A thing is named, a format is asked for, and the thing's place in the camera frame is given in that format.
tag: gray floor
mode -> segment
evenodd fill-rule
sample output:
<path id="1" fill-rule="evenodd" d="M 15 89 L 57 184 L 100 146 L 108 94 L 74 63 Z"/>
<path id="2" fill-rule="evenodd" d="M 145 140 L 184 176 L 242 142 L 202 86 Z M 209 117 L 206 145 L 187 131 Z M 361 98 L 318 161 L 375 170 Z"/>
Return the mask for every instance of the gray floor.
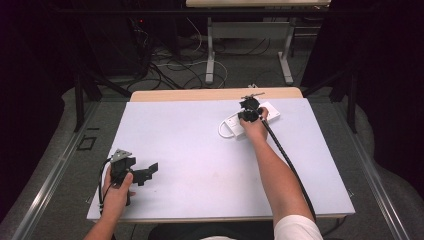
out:
<path id="1" fill-rule="evenodd" d="M 220 46 L 225 46 L 225 53 L 247 53 L 261 41 L 225 40 L 217 42 L 216 46 L 217 51 Z M 313 38 L 296 41 L 294 57 L 289 58 L 295 86 L 300 84 L 313 43 Z M 255 52 L 261 52 L 266 45 L 267 41 L 264 41 Z M 260 55 L 217 54 L 216 61 L 222 65 L 215 65 L 215 73 L 226 78 L 226 88 L 247 87 L 252 83 L 259 87 L 285 87 L 276 55 L 281 46 L 280 42 L 272 41 L 269 49 Z M 184 54 L 201 56 L 193 49 L 186 50 Z M 165 64 L 167 60 L 156 63 Z M 198 64 L 190 69 L 201 74 L 205 72 L 205 67 L 205 64 Z M 165 66 L 160 68 L 181 85 L 194 77 L 193 72 L 188 70 L 171 71 Z M 217 76 L 214 84 L 208 87 L 223 87 L 218 79 Z M 114 81 L 123 83 L 125 80 L 119 78 Z M 193 80 L 187 87 L 197 87 L 199 83 Z M 130 90 L 146 90 L 155 84 L 153 81 L 140 82 L 132 85 Z M 102 88 L 102 92 L 105 97 L 100 103 L 86 103 L 89 121 L 77 134 L 73 133 L 73 90 L 64 94 L 66 106 L 60 125 L 31 180 L 2 222 L 1 239 L 80 239 L 93 225 L 85 219 L 89 207 L 85 201 L 96 189 L 99 166 L 108 157 L 106 154 L 127 101 L 110 89 Z M 345 102 L 330 103 L 327 94 L 328 89 L 323 89 L 309 100 L 346 188 L 353 193 L 351 199 L 357 211 L 328 237 L 420 239 L 424 236 L 424 230 L 420 227 L 424 225 L 422 199 L 405 181 L 373 164 L 370 157 L 373 153 L 372 129 L 361 109 L 357 111 L 358 134 L 352 135 L 343 120 Z M 81 150 L 87 144 L 83 139 L 90 137 L 96 139 L 93 148 L 90 151 Z M 42 191 L 52 195 L 42 195 Z M 322 232 L 326 232 L 333 224 L 334 220 L 318 221 Z M 130 239 L 134 230 L 133 239 L 147 239 L 148 232 L 154 226 L 120 224 L 116 236 L 118 239 Z"/>

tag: forearm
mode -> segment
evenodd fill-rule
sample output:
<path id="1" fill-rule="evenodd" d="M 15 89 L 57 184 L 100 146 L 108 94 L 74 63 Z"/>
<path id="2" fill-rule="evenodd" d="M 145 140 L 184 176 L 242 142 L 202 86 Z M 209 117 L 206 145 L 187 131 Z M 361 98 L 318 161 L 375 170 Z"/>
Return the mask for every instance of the forearm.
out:
<path id="1" fill-rule="evenodd" d="M 274 224 L 288 215 L 302 215 L 313 220 L 293 171 L 266 141 L 253 140 L 262 185 L 270 203 Z"/>
<path id="2" fill-rule="evenodd" d="M 111 239 L 115 227 L 117 225 L 117 220 L 100 218 L 99 221 L 91 228 L 90 232 L 84 238 L 85 240 L 91 239 Z"/>

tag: shoulder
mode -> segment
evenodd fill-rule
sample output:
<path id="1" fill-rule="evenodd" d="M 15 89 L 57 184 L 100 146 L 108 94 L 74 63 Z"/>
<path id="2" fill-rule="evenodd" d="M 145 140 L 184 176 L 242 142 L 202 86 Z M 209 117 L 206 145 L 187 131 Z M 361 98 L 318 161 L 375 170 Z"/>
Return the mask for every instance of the shoulder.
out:
<path id="1" fill-rule="evenodd" d="M 309 218 L 289 215 L 282 218 L 274 228 L 274 236 L 282 239 L 322 239 L 317 225 Z"/>

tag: wire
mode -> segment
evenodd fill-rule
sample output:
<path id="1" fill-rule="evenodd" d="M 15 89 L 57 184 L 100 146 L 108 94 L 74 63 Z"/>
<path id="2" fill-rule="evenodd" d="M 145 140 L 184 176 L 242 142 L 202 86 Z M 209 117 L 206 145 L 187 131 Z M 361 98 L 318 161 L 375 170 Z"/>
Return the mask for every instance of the wire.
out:
<path id="1" fill-rule="evenodd" d="M 175 83 L 171 78 L 166 76 L 154 63 L 150 63 L 150 66 L 152 67 L 152 70 L 154 70 L 157 74 L 162 76 L 166 82 L 168 82 L 171 86 L 173 86 L 175 89 L 184 89 L 177 83 Z"/>
<path id="2" fill-rule="evenodd" d="M 192 72 L 196 77 L 197 77 L 197 79 L 199 79 L 199 81 L 200 82 L 202 82 L 202 80 L 200 79 L 200 77 L 199 77 L 199 75 L 197 75 L 193 70 L 191 70 L 190 69 L 190 67 L 187 67 L 186 65 L 184 65 L 183 63 L 181 63 L 181 62 L 179 62 L 179 61 L 177 61 L 177 60 L 173 60 L 173 61 L 175 61 L 175 62 L 177 62 L 177 63 L 179 63 L 181 66 L 183 66 L 186 70 L 189 70 L 190 72 Z"/>
<path id="3" fill-rule="evenodd" d="M 155 48 L 155 51 L 153 52 L 152 56 L 156 57 L 155 59 L 153 59 L 153 61 L 162 61 L 164 59 L 172 58 L 173 55 L 166 48 L 159 49 L 159 47 L 157 47 Z"/>
<path id="4" fill-rule="evenodd" d="M 98 191 L 99 191 L 99 207 L 100 207 L 100 214 L 102 214 L 103 211 L 103 194 L 102 194 L 102 182 L 103 182 L 103 171 L 105 169 L 106 164 L 110 162 L 110 158 L 106 159 L 106 161 L 103 162 L 102 167 L 100 168 L 99 172 L 99 182 L 98 182 Z"/>
<path id="5" fill-rule="evenodd" d="M 184 57 L 186 57 L 186 58 L 188 58 L 188 59 L 180 59 L 180 60 L 177 60 L 177 59 L 175 59 L 175 58 L 172 58 L 172 59 L 170 59 L 167 63 L 165 63 L 165 64 L 160 64 L 160 66 L 161 67 L 163 67 L 163 66 L 165 66 L 165 67 L 167 67 L 169 70 L 171 70 L 171 71 L 176 71 L 176 72 L 179 72 L 179 71 L 184 71 L 184 70 L 187 70 L 187 68 L 189 68 L 189 67 L 187 67 L 187 66 L 192 66 L 192 65 L 190 65 L 190 63 L 182 63 L 183 61 L 188 61 L 188 62 L 191 62 L 191 63 L 193 63 L 193 60 L 190 58 L 190 57 L 188 57 L 188 56 L 184 56 Z"/>
<path id="6" fill-rule="evenodd" d="M 342 220 L 340 220 L 340 218 L 337 218 L 336 220 L 336 224 L 329 229 L 328 231 L 326 231 L 325 233 L 322 233 L 321 236 L 325 237 L 328 234 L 334 232 L 335 230 L 337 230 L 341 225 L 343 225 L 343 223 L 346 221 L 346 216 L 342 218 Z"/>
<path id="7" fill-rule="evenodd" d="M 130 240 L 134 237 L 135 227 L 137 227 L 137 224 L 134 224 L 133 230 L 131 232 Z"/>
<path id="8" fill-rule="evenodd" d="M 219 65 L 221 65 L 221 67 L 224 69 L 224 71 L 225 71 L 225 77 L 223 78 L 223 80 L 222 80 L 222 82 L 221 82 L 221 84 L 218 86 L 218 88 L 220 88 L 221 86 L 225 86 L 225 81 L 227 80 L 227 77 L 228 77 L 228 70 L 227 70 L 227 68 L 224 66 L 224 64 L 222 64 L 221 62 L 218 62 L 218 61 L 213 61 L 214 63 L 218 63 Z M 169 64 L 169 63 L 167 63 L 167 64 L 160 64 L 160 65 L 156 65 L 157 67 L 164 67 L 164 66 L 174 66 L 174 67 L 179 67 L 179 66 L 184 66 L 184 67 L 186 67 L 186 66 L 194 66 L 194 65 L 197 65 L 197 64 L 201 64 L 201 63 L 208 63 L 208 61 L 200 61 L 200 62 L 195 62 L 195 63 L 188 63 L 188 64 L 182 64 L 182 63 L 180 63 L 181 65 L 177 65 L 177 64 Z"/>
<path id="9" fill-rule="evenodd" d="M 218 75 L 218 74 L 216 74 L 216 73 L 201 73 L 201 74 L 199 74 L 199 76 L 202 76 L 202 75 L 206 75 L 206 74 L 212 74 L 212 75 L 214 75 L 214 76 L 216 76 L 216 77 L 219 77 L 219 78 L 221 78 L 221 80 L 223 81 L 224 80 L 224 78 L 222 77 L 222 76 L 220 76 L 220 75 Z M 189 79 L 185 84 L 184 84 L 184 88 L 185 89 L 187 89 L 187 85 L 191 82 L 191 81 L 193 81 L 194 79 L 197 79 L 196 77 L 193 77 L 193 78 L 191 78 L 191 79 Z M 204 85 L 203 85 L 203 81 L 201 81 L 200 82 L 200 86 L 199 87 L 196 87 L 196 86 L 194 86 L 194 87 L 190 87 L 190 89 L 210 89 L 210 87 L 205 87 Z"/>
<path id="10" fill-rule="evenodd" d="M 259 46 L 261 46 L 262 43 L 265 42 L 265 40 L 266 40 L 266 38 L 262 39 L 262 41 L 258 45 L 256 45 L 256 47 L 254 47 L 252 50 L 250 50 L 250 51 L 248 51 L 246 53 L 224 53 L 223 51 L 222 52 L 215 51 L 215 52 L 217 53 L 217 55 L 224 55 L 224 56 L 261 55 L 261 54 L 265 53 L 269 49 L 269 47 L 271 45 L 271 39 L 268 39 L 268 44 L 267 44 L 266 48 L 262 52 L 259 52 L 259 53 L 252 53 L 252 52 L 255 51 L 256 49 L 258 49 Z"/>
<path id="11" fill-rule="evenodd" d="M 103 194 L 103 201 L 106 199 L 106 195 L 107 195 L 107 193 L 109 192 L 109 189 L 110 189 L 110 187 L 112 187 L 112 186 L 115 186 L 116 185 L 116 182 L 115 182 L 115 179 L 109 184 L 109 186 L 107 187 L 107 189 L 106 189 L 106 191 L 105 191 L 105 193 Z"/>
<path id="12" fill-rule="evenodd" d="M 197 34 L 198 34 L 197 36 L 199 38 L 199 46 L 197 46 L 197 48 L 193 50 L 193 52 L 196 52 L 197 50 L 199 50 L 200 47 L 202 47 L 202 34 L 200 34 L 199 29 L 197 29 L 197 27 L 194 25 L 194 23 L 189 18 L 187 18 L 187 21 L 189 21 L 191 23 L 191 25 L 197 31 Z"/>
<path id="13" fill-rule="evenodd" d="M 163 83 L 162 82 L 162 79 L 160 79 L 160 76 L 159 76 L 159 79 L 156 79 L 156 78 L 145 78 L 145 79 L 141 79 L 141 80 L 138 80 L 138 81 L 136 81 L 136 82 L 133 82 L 133 83 L 131 83 L 131 84 L 129 84 L 128 86 L 127 86 L 127 90 L 129 91 L 130 90 L 130 88 L 132 87 L 132 86 L 134 86 L 135 84 L 137 84 L 137 83 L 140 83 L 140 82 L 148 82 L 148 81 L 156 81 L 156 82 L 158 82 L 157 84 L 156 84 L 156 86 L 154 86 L 153 88 L 151 88 L 151 89 L 146 89 L 146 90 L 156 90 L 156 89 L 158 89 L 159 88 L 159 86 L 160 86 L 160 84 L 161 83 Z"/>

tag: white desk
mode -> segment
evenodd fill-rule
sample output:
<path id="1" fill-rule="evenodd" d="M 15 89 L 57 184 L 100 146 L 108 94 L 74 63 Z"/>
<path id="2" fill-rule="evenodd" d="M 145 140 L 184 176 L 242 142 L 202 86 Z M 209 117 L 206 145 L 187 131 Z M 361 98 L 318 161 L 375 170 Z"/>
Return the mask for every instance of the white desk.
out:
<path id="1" fill-rule="evenodd" d="M 158 162 L 159 171 L 145 186 L 131 187 L 137 195 L 132 197 L 121 221 L 271 219 L 249 141 L 218 135 L 221 121 L 240 110 L 240 97 L 258 92 L 266 93 L 260 102 L 269 101 L 281 113 L 280 119 L 270 126 L 296 167 L 317 217 L 355 212 L 307 99 L 284 98 L 299 96 L 298 89 L 234 89 L 233 96 L 231 92 L 224 89 L 134 94 L 132 101 L 140 102 L 127 103 L 109 155 L 117 148 L 127 150 L 137 158 L 134 170 Z M 190 97 L 191 93 L 198 94 L 201 101 Z M 153 95 L 164 96 L 164 101 Z M 211 100 L 214 96 L 236 100 Z M 278 152 L 271 138 L 269 141 Z M 87 219 L 95 221 L 99 217 L 96 195 Z"/>
<path id="2" fill-rule="evenodd" d="M 188 7 L 296 7 L 296 6 L 325 6 L 331 0 L 187 0 Z M 284 49 L 278 52 L 283 71 L 284 81 L 293 84 L 287 55 L 294 34 L 296 19 L 290 22 L 212 22 L 208 18 L 208 63 L 205 82 L 213 82 L 215 52 L 213 51 L 214 38 L 272 38 L 284 39 Z"/>

